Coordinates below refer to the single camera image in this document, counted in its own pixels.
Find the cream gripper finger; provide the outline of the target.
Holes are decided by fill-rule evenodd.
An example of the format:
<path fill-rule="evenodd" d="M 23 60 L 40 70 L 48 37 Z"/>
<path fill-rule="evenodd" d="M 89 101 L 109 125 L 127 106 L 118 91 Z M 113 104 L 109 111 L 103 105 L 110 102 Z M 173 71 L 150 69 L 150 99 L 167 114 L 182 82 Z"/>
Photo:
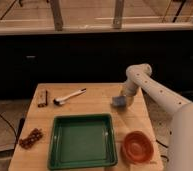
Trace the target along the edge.
<path fill-rule="evenodd" d="M 126 96 L 126 107 L 130 107 L 134 102 L 134 96 Z"/>

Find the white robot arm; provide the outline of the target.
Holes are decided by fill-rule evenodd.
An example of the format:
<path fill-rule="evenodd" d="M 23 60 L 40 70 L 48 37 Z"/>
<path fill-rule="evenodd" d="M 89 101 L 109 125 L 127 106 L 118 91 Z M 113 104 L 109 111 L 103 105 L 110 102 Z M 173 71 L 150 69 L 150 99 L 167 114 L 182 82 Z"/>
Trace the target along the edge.
<path fill-rule="evenodd" d="M 122 92 L 135 96 L 142 88 L 163 110 L 171 115 L 168 163 L 166 171 L 193 171 L 193 102 L 151 78 L 149 64 L 130 65 Z"/>

